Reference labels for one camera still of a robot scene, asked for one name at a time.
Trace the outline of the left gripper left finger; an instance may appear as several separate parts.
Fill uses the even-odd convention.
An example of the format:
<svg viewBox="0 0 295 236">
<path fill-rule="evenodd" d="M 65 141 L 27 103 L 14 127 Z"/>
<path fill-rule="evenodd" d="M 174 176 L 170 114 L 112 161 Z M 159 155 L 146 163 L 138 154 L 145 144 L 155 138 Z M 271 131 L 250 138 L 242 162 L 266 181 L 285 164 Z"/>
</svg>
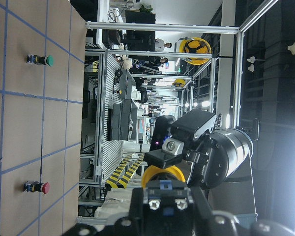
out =
<svg viewBox="0 0 295 236">
<path fill-rule="evenodd" d="M 146 188 L 132 191 L 130 209 L 127 216 L 119 218 L 114 226 L 114 236 L 147 236 L 144 210 Z"/>
</svg>

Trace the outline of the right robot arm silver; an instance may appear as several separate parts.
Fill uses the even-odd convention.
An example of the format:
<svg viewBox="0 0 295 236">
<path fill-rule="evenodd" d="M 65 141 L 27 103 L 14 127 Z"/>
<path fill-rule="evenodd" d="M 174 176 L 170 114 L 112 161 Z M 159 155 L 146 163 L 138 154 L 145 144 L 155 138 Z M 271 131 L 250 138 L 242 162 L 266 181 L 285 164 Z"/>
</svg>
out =
<svg viewBox="0 0 295 236">
<path fill-rule="evenodd" d="M 214 209 L 256 212 L 250 137 L 235 128 L 215 129 L 216 115 L 194 109 L 174 122 L 159 117 L 144 160 L 160 170 L 190 162 L 189 187 L 209 191 Z"/>
</svg>

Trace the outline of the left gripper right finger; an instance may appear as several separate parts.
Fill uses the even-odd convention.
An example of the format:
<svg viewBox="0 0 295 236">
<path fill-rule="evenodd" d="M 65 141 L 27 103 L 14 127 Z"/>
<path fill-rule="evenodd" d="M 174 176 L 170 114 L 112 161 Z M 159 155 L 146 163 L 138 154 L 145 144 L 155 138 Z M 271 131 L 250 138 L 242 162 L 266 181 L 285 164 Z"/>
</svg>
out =
<svg viewBox="0 0 295 236">
<path fill-rule="evenodd" d="M 206 197 L 198 187 L 189 187 L 192 199 L 191 214 L 187 217 L 190 228 L 188 236 L 235 236 L 236 224 L 234 220 L 214 213 Z"/>
</svg>

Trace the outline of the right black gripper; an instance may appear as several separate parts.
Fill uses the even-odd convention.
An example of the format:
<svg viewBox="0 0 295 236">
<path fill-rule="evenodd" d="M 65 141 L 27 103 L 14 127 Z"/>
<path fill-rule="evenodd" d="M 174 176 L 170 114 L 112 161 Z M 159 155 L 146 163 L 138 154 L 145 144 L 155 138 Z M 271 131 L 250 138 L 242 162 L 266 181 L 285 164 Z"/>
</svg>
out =
<svg viewBox="0 0 295 236">
<path fill-rule="evenodd" d="M 185 162 L 191 163 L 187 185 L 211 189 L 228 175 L 229 155 L 226 138 L 214 130 L 216 114 L 193 109 L 171 125 L 171 154 L 163 150 L 145 153 L 148 166 L 168 168 Z"/>
</svg>

